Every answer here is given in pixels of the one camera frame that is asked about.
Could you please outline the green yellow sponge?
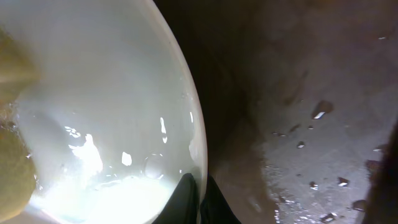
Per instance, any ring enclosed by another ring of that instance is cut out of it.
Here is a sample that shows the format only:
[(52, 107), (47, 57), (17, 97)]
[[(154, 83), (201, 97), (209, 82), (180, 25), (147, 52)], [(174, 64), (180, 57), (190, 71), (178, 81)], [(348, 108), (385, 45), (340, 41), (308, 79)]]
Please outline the green yellow sponge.
[(14, 121), (20, 93), (38, 79), (23, 51), (1, 31), (1, 221), (23, 211), (36, 188), (35, 165)]

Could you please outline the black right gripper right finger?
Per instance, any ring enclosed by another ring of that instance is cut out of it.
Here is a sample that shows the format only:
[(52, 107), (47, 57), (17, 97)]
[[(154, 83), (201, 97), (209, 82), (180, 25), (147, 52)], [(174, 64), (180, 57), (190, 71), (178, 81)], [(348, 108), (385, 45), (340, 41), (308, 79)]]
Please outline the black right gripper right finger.
[(205, 197), (200, 205), (200, 215), (201, 224), (241, 224), (210, 175), (207, 179)]

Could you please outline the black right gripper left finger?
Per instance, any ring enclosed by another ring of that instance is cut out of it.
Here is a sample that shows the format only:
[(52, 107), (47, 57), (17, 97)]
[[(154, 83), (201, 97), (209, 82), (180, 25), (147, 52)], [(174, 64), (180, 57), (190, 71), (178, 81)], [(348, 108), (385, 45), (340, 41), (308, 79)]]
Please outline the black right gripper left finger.
[(164, 209), (152, 224), (196, 224), (198, 189), (194, 177), (182, 176)]

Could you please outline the white plate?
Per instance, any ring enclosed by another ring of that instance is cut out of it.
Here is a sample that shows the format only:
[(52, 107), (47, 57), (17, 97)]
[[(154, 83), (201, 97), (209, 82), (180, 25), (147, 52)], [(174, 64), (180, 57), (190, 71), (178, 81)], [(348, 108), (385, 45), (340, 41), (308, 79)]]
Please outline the white plate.
[(153, 1), (2, 1), (1, 28), (40, 73), (17, 99), (37, 187), (13, 223), (151, 223), (185, 174), (203, 198), (197, 90)]

